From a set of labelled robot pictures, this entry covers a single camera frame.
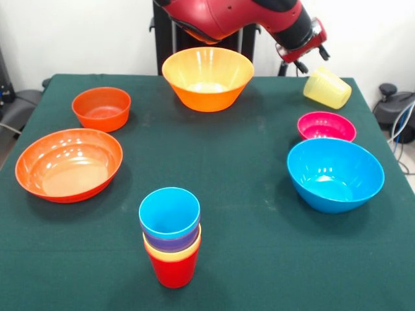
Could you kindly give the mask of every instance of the red robot arm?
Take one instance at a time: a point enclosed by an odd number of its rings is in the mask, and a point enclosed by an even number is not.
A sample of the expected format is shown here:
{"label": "red robot arm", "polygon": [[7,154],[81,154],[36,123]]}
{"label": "red robot arm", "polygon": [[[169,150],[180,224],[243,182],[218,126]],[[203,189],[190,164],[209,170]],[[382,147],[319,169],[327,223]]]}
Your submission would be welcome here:
{"label": "red robot arm", "polygon": [[249,24],[262,25],[276,40],[277,51],[287,63],[294,62],[314,48],[323,59],[327,35],[318,19],[311,20],[299,0],[154,0],[170,18],[196,39],[218,43]]}

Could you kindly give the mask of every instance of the dark green table cover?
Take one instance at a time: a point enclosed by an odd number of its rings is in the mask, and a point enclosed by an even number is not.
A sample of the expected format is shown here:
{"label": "dark green table cover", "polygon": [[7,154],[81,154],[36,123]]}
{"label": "dark green table cover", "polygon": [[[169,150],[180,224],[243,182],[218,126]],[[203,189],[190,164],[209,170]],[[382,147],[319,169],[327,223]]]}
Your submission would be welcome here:
{"label": "dark green table cover", "polygon": [[[383,190],[346,214],[312,210],[295,192],[286,156],[299,116],[323,106],[304,78],[254,78],[226,111],[203,114],[159,76],[57,75],[0,171],[0,310],[415,310],[414,195],[353,79],[339,111],[373,152]],[[110,186],[58,205],[16,182],[18,155],[38,138],[80,127],[77,94],[97,86],[132,96]],[[192,282],[162,287],[137,219],[152,190],[189,189],[202,208]]]}

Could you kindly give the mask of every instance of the orange bowl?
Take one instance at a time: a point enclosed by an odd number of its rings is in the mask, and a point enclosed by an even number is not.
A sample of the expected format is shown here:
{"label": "orange bowl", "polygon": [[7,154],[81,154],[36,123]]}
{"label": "orange bowl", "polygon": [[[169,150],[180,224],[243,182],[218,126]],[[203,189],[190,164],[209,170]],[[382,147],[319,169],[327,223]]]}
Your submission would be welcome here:
{"label": "orange bowl", "polygon": [[19,184],[48,201],[74,203],[102,191],[114,178],[123,149],[111,135],[79,128],[31,144],[16,163]]}
{"label": "orange bowl", "polygon": [[130,114],[131,98],[115,87],[97,87],[79,94],[72,110],[85,128],[113,132],[122,128]]}
{"label": "orange bowl", "polygon": [[195,47],[168,57],[161,71],[183,104],[214,112],[236,101],[254,76],[254,65],[238,52]]}

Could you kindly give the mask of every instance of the blue cup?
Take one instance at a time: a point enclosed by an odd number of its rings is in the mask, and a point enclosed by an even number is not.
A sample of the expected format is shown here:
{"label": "blue cup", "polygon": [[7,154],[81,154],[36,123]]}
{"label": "blue cup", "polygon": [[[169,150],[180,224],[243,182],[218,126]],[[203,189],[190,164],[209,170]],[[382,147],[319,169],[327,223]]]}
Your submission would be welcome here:
{"label": "blue cup", "polygon": [[196,196],[185,189],[162,188],[144,198],[138,214],[146,234],[157,239],[173,240],[188,235],[198,227],[200,204]]}
{"label": "blue cup", "polygon": [[185,250],[195,242],[199,234],[199,226],[197,225],[188,234],[181,236],[180,238],[171,238],[167,240],[165,238],[155,238],[150,235],[143,226],[141,226],[141,228],[143,229],[147,242],[155,249],[166,253],[176,253]]}

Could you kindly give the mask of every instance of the blue bowl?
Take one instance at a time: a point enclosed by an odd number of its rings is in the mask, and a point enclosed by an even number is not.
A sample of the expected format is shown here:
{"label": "blue bowl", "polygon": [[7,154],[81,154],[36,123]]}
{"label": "blue bowl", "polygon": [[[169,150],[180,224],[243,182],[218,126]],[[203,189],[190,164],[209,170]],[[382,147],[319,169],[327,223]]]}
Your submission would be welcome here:
{"label": "blue bowl", "polygon": [[141,202],[139,220],[143,229],[154,238],[181,238],[198,227],[200,204],[189,191],[162,188],[151,192]]}
{"label": "blue bowl", "polygon": [[309,139],[288,154],[287,166],[299,195],[323,213],[343,213],[373,198],[383,187],[379,161],[357,144]]}

